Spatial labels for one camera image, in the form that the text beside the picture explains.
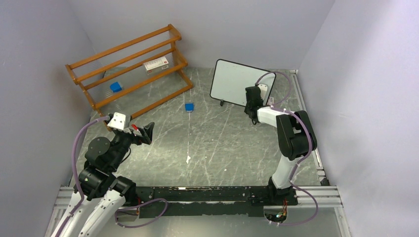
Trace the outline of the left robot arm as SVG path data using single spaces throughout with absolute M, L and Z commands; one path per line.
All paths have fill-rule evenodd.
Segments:
M 113 140 L 93 139 L 85 154 L 84 169 L 77 175 L 70 203 L 54 237 L 94 237 L 123 205 L 139 203 L 136 184 L 114 173 L 131 145 L 150 145 L 154 122 L 144 127 L 133 125 L 128 132 L 113 130 Z

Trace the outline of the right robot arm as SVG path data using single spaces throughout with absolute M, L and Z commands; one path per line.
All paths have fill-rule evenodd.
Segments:
M 279 204 L 286 197 L 285 191 L 293 187 L 293 176 L 302 161 L 317 148 L 307 111 L 276 109 L 263 104 L 259 86 L 245 88 L 245 113 L 253 124 L 262 123 L 277 129 L 281 158 L 278 167 L 269 180 L 267 199 L 271 204 Z

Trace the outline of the small whiteboard with black frame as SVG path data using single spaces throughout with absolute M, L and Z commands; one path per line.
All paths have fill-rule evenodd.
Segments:
M 263 104 L 266 105 L 276 80 L 276 75 L 272 73 L 260 79 L 267 72 L 264 69 L 218 59 L 215 64 L 210 97 L 244 107 L 246 105 L 245 88 L 262 83 L 269 87 L 263 101 Z

